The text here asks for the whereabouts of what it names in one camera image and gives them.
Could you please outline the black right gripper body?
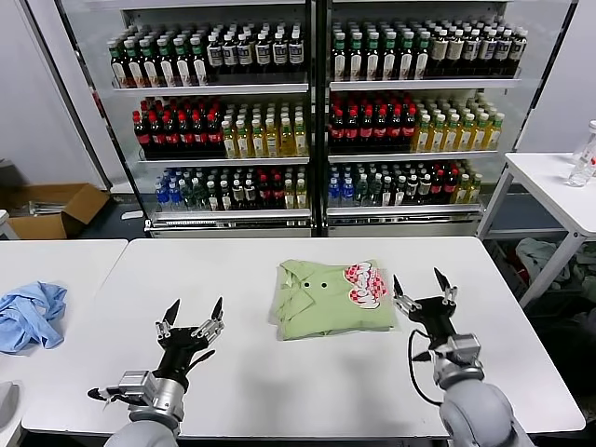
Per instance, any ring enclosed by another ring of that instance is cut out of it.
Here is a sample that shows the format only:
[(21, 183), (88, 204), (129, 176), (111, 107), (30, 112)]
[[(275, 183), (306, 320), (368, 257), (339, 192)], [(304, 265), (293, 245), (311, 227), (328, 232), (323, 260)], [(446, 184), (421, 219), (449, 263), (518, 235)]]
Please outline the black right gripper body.
[(445, 345), (448, 338), (455, 334), (451, 322), (451, 316), (454, 314), (455, 309), (455, 302), (440, 296), (417, 300), (411, 307), (409, 320), (424, 326), (430, 341), (430, 350)]

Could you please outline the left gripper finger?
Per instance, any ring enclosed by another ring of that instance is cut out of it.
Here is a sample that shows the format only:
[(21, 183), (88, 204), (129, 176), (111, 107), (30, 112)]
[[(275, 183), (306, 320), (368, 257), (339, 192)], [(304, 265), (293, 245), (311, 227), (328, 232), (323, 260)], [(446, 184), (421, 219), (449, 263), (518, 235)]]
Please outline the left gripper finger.
[(177, 336), (180, 333), (181, 329), (174, 325), (178, 315), (180, 303), (180, 299), (176, 300), (173, 305), (168, 308), (162, 320), (156, 322), (156, 333), (158, 340)]
[(223, 297), (220, 296), (209, 319), (204, 321), (192, 332), (195, 338), (204, 338), (205, 340), (215, 340), (224, 329), (223, 322)]

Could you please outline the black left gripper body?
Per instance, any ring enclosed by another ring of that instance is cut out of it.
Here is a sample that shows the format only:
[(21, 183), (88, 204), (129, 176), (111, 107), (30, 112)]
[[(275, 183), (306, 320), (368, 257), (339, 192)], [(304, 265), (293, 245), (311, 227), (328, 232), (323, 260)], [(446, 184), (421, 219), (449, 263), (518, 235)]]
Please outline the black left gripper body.
[(158, 379), (185, 380), (187, 374), (198, 363), (209, 359), (215, 354), (215, 350), (209, 350), (210, 344), (215, 340), (195, 338), (192, 332), (198, 327), (180, 328), (177, 336), (158, 340), (158, 344), (164, 350), (162, 359), (153, 376)]

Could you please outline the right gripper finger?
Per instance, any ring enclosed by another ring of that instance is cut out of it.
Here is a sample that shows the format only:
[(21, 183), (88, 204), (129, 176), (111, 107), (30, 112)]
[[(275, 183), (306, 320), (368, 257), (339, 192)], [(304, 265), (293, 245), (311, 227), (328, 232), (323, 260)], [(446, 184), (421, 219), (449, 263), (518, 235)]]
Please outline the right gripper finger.
[(412, 312), (422, 309), (419, 303), (404, 293), (396, 275), (393, 275), (393, 303), (407, 317)]
[(452, 285), (449, 279), (437, 267), (434, 268), (434, 273), (443, 292), (443, 303), (445, 305), (455, 305), (458, 288)]

